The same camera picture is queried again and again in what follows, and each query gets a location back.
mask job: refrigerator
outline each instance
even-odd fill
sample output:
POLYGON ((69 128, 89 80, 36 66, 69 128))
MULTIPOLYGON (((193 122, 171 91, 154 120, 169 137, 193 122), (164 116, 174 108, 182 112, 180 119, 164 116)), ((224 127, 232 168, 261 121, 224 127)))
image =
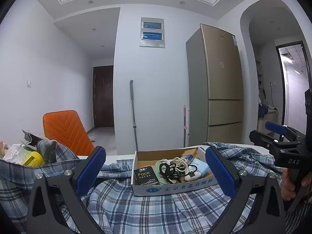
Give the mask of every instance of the refrigerator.
POLYGON ((189 145, 242 143, 243 80, 235 36, 200 24, 186 50, 189 145))

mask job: screw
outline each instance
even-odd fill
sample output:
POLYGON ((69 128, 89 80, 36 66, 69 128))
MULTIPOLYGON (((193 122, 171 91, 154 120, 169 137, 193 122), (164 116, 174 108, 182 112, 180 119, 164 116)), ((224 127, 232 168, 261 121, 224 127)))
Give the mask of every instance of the screw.
POLYGON ((36 178, 37 178, 37 179, 42 179, 42 178, 43 178, 43 173, 37 174, 36 178))
POLYGON ((270 178, 276 178, 276 175, 274 173, 269 173, 270 178))
POLYGON ((66 171, 64 171, 64 175, 65 175, 65 176, 70 176, 72 173, 73 173, 72 170, 66 170, 66 171))
POLYGON ((240 170, 240 171, 239 171, 239 175, 241 175, 241 176, 246 176, 246 175, 247 175, 247 171, 245 171, 245 170, 240 170))

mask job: cardboard box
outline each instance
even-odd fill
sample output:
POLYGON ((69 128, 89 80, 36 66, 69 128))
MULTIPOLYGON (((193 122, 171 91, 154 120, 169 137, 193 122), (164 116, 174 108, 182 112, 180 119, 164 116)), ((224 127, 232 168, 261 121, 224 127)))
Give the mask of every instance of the cardboard box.
MULTIPOLYGON (((182 153, 187 149, 192 149, 197 147, 188 147, 182 149, 171 149, 171 150, 158 150, 158 151, 138 151, 135 153, 135 157, 133 160, 132 166, 132 177, 131 177, 131 186, 132 191, 135 196, 157 196, 157 195, 167 195, 181 192, 193 191, 205 187, 209 187, 217 184, 216 178, 213 176, 211 171, 208 171, 204 177, 201 177, 197 180, 184 182, 184 183, 176 183, 169 185, 146 185, 139 186, 137 185, 136 177, 134 175, 134 170, 138 168, 142 168, 145 166, 154 167, 156 162, 161 159, 173 159, 175 157, 179 157, 182 153)), ((205 151, 201 148, 198 148, 197 158, 203 162, 205 160, 205 151)))

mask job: black tissue packet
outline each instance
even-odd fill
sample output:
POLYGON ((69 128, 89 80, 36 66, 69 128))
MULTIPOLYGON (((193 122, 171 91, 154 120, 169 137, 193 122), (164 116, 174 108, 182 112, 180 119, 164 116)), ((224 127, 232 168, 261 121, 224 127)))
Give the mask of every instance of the black tissue packet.
POLYGON ((139 186, 158 185, 158 179, 151 166, 142 167, 134 171, 139 186))

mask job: white computer mouse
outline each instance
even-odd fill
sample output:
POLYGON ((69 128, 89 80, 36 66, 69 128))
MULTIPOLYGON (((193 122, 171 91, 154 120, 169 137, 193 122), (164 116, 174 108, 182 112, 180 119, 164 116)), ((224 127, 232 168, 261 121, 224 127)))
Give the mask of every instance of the white computer mouse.
POLYGON ((193 176, 193 177, 191 177, 190 175, 186 175, 186 176, 184 177, 184 180, 185 180, 186 182, 188 182, 188 181, 196 180, 196 179, 198 179, 198 178, 201 177, 201 174, 200 174, 199 171, 194 172, 194 174, 195 174, 195 176, 193 176))

